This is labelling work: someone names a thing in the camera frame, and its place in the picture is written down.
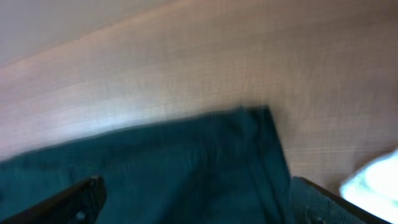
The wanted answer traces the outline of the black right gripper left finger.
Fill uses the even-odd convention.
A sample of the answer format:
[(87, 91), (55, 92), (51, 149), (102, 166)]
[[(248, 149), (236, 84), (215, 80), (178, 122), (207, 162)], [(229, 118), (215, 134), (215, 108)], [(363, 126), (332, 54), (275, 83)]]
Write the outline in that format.
[(17, 213), (3, 224), (94, 224), (107, 199), (104, 179), (95, 175)]

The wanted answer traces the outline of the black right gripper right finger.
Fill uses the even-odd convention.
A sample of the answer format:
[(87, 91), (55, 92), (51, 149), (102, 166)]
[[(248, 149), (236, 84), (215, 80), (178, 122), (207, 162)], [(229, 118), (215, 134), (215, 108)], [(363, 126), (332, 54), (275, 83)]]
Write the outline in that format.
[(389, 223), (303, 177), (291, 178), (290, 196), (297, 223)]

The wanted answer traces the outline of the black shorts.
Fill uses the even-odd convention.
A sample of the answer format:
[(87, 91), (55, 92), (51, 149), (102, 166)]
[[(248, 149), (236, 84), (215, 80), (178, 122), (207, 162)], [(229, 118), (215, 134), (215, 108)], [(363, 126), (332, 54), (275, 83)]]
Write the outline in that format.
[(123, 129), (1, 163), (1, 218), (94, 175), (98, 223), (293, 223), (290, 174), (268, 107)]

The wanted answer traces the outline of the white t-shirt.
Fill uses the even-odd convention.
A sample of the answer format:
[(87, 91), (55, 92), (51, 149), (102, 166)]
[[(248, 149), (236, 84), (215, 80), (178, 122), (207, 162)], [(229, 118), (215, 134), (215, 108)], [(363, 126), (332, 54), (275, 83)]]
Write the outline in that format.
[(397, 151), (357, 170), (342, 183), (340, 195), (387, 222), (397, 223)]

